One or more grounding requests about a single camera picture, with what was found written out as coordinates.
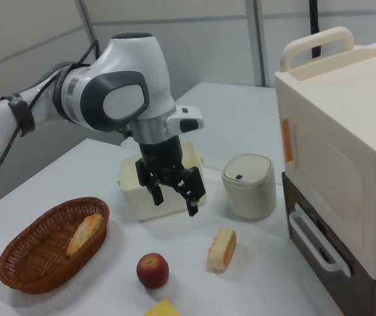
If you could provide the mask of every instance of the bread roll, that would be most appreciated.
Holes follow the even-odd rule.
[[[67,254],[72,257],[99,230],[102,222],[103,217],[100,214],[87,216],[70,240]]]
[[[221,227],[208,251],[208,265],[224,271],[232,259],[236,247],[236,232],[229,227]]]

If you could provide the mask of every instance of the white table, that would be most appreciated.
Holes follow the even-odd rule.
[[[274,163],[276,183],[284,171],[277,96],[273,88],[201,83],[176,100],[198,107],[205,126],[180,136],[202,151],[204,166],[223,170],[242,153],[264,155]],[[128,138],[122,147],[139,150]]]
[[[255,144],[255,134],[250,137]],[[242,146],[234,144],[237,150]],[[163,298],[183,316],[342,315],[288,237],[282,186],[267,218],[245,222],[230,212],[221,172],[204,167],[207,201],[197,215],[181,212],[138,223],[117,184],[121,161],[135,153],[85,140],[0,200],[0,255],[19,232],[66,200],[95,196],[110,208],[106,241],[76,276],[39,295],[0,281],[0,315],[143,315]],[[206,258],[220,226],[236,230],[238,245],[228,269],[214,273]],[[168,283],[152,291],[136,276],[139,258],[149,252],[161,253],[171,272]]]

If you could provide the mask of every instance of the cheese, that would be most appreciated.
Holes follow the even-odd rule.
[[[182,316],[172,305],[172,303],[165,298],[155,305],[150,310],[144,313],[144,316]]]

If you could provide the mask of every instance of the black pole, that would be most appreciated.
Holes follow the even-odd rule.
[[[311,22],[311,34],[319,33],[318,26],[318,0],[309,0],[309,18]],[[312,58],[321,55],[321,46],[312,48]]]

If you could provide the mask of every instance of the white plastic container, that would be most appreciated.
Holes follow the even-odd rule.
[[[187,169],[192,167],[199,168],[202,181],[205,184],[202,173],[203,157],[201,152],[197,151],[193,142],[182,142],[181,146],[182,164]],[[152,195],[146,187],[140,186],[138,181],[135,162],[141,157],[141,154],[138,154],[126,158],[121,164],[121,173],[118,176],[119,186],[135,217],[139,221],[145,221],[179,211],[187,212],[184,198],[168,186],[160,186],[164,202],[159,206],[154,205]],[[206,195],[201,197],[198,205],[203,204],[205,200]]]
[[[233,213],[249,220],[262,219],[275,207],[274,164],[261,155],[243,154],[233,158],[221,178]]]
[[[342,51],[291,67],[336,40]],[[314,34],[285,47],[275,76],[286,175],[376,280],[376,43]]]

